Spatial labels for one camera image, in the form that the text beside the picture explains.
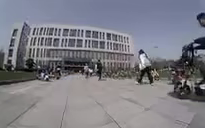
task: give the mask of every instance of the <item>sky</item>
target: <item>sky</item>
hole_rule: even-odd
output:
[[[132,35],[135,52],[179,58],[182,46],[205,35],[196,15],[205,0],[0,0],[0,49],[12,25],[59,23],[116,30]]]

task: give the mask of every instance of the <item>person in white shirt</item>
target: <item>person in white shirt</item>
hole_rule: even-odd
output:
[[[140,84],[142,83],[143,76],[145,75],[145,73],[147,73],[150,84],[152,85],[153,83],[153,77],[151,74],[152,64],[151,61],[149,60],[149,57],[142,49],[140,49],[138,58],[139,58],[139,69],[140,69],[140,78],[138,79],[138,83]]]

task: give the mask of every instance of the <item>building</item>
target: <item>building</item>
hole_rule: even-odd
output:
[[[40,66],[62,65],[65,69],[82,68],[98,59],[106,70],[134,66],[134,46],[128,34],[86,26],[24,23],[15,25],[11,35],[5,63],[15,67],[24,67],[28,58]]]
[[[24,67],[30,30],[27,23],[14,24],[4,64],[12,64],[16,68]]]

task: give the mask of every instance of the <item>person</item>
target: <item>person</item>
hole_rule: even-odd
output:
[[[97,62],[97,73],[99,76],[98,80],[101,80],[101,75],[102,75],[102,63],[100,62],[100,60],[98,60]]]
[[[86,74],[86,78],[88,78],[88,75],[89,75],[89,67],[88,67],[87,64],[85,64],[83,70],[84,70],[84,73]]]
[[[145,73],[147,73],[150,84],[152,85],[153,84],[153,77],[152,77],[152,74],[151,74],[152,64],[149,60],[149,57],[147,56],[147,54],[142,49],[140,49],[138,58],[139,58],[139,69],[140,69],[140,72],[141,72],[140,77],[138,79],[138,83],[140,83],[140,84],[142,83],[143,76],[145,75]]]

